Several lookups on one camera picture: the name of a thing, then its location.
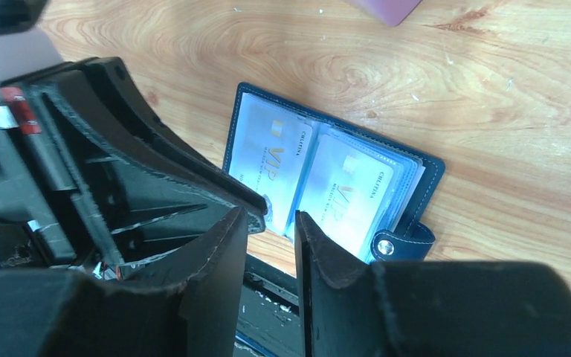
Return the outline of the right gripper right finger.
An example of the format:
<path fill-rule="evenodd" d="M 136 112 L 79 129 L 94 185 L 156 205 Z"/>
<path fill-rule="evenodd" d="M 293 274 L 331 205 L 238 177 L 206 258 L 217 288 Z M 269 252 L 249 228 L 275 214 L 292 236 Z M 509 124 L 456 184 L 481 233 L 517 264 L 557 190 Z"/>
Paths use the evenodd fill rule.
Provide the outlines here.
<path fill-rule="evenodd" d="M 295 218 L 306 356 L 571 356 L 571 290 L 520 261 L 366 264 Z"/>

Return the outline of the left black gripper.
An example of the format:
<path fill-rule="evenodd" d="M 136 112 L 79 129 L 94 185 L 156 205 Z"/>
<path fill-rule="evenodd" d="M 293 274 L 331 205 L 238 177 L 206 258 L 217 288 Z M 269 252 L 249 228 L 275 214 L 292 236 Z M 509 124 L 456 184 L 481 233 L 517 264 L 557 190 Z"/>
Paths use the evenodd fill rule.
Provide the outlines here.
<path fill-rule="evenodd" d="M 234 207 L 265 229 L 264 198 L 155 114 L 117 57 L 4 81 L 33 124 L 0 129 L 0 269 L 151 263 Z"/>

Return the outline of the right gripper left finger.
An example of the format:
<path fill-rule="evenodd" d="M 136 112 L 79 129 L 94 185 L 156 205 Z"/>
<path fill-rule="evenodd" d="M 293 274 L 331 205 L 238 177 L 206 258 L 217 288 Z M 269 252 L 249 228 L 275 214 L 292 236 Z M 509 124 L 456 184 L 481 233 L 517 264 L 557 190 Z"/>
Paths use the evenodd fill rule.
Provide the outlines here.
<path fill-rule="evenodd" d="M 248 241 L 234 208 L 122 281 L 0 270 L 0 356 L 231 356 Z"/>

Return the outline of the blue leather card holder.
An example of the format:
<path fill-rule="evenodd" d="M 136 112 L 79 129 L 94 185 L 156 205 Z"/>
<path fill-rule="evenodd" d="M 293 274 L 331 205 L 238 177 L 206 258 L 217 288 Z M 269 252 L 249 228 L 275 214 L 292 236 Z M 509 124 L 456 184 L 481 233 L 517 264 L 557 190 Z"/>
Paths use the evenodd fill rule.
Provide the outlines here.
<path fill-rule="evenodd" d="M 441 158 L 250 83 L 237 88 L 224 169 L 265 200 L 267 229 L 289 239 L 301 211 L 365 263 L 423 260 L 435 243 L 421 218 Z"/>

